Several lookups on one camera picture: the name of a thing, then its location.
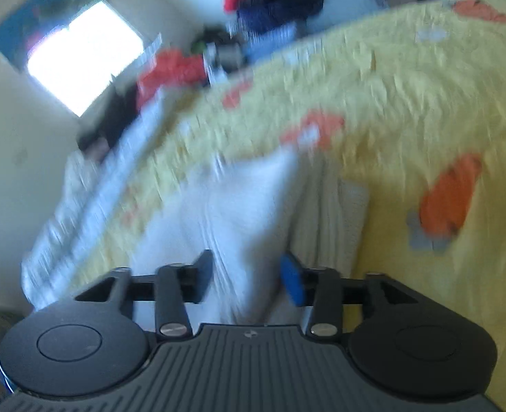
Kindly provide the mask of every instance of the yellow bedsheet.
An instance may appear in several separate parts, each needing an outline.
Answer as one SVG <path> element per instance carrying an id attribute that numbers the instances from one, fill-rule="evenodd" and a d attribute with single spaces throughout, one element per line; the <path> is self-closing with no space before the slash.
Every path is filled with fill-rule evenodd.
<path id="1" fill-rule="evenodd" d="M 484 1 L 506 13 L 506 0 Z M 447 37 L 416 41 L 427 30 Z M 322 109 L 345 118 L 330 151 L 343 176 L 372 194 L 355 275 L 386 272 L 485 327 L 499 351 L 488 393 L 506 410 L 506 25 L 461 18 L 437 1 L 291 49 L 299 54 L 254 69 L 236 108 L 222 105 L 232 84 L 188 101 L 137 169 L 74 286 L 128 263 L 150 216 L 193 165 L 215 152 L 270 152 L 310 109 Z M 464 228 L 443 254 L 411 250 L 406 213 L 467 151 L 483 155 L 484 171 Z"/>

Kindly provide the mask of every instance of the blue curtain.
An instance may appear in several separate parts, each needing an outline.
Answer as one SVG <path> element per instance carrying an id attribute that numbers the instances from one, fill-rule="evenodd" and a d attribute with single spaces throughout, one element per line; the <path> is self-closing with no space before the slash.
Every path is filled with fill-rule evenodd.
<path id="1" fill-rule="evenodd" d="M 26 0 L 0 23 L 0 52 L 24 70 L 29 52 L 99 0 Z"/>

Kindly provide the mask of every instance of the window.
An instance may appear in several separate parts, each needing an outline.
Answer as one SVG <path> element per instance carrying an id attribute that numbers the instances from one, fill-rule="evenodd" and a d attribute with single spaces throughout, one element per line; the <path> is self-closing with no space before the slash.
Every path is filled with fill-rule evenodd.
<path id="1" fill-rule="evenodd" d="M 144 51 L 141 38 L 105 2 L 91 6 L 67 28 L 34 48 L 28 72 L 81 116 Z"/>

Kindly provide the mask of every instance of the ribbed fabric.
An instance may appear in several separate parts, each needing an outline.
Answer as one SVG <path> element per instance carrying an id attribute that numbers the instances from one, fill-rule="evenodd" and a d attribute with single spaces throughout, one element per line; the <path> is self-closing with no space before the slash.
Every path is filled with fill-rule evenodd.
<path id="1" fill-rule="evenodd" d="M 278 302 L 280 321 L 296 323 L 298 309 L 277 296 L 280 256 L 290 250 L 306 266 L 349 275 L 367 201 L 367 191 L 343 182 L 321 152 L 281 149 L 238 163 L 217 157 L 152 218 L 130 266 L 152 274 L 211 249 L 212 285 L 201 304 L 186 306 L 194 329 L 269 321 Z"/>

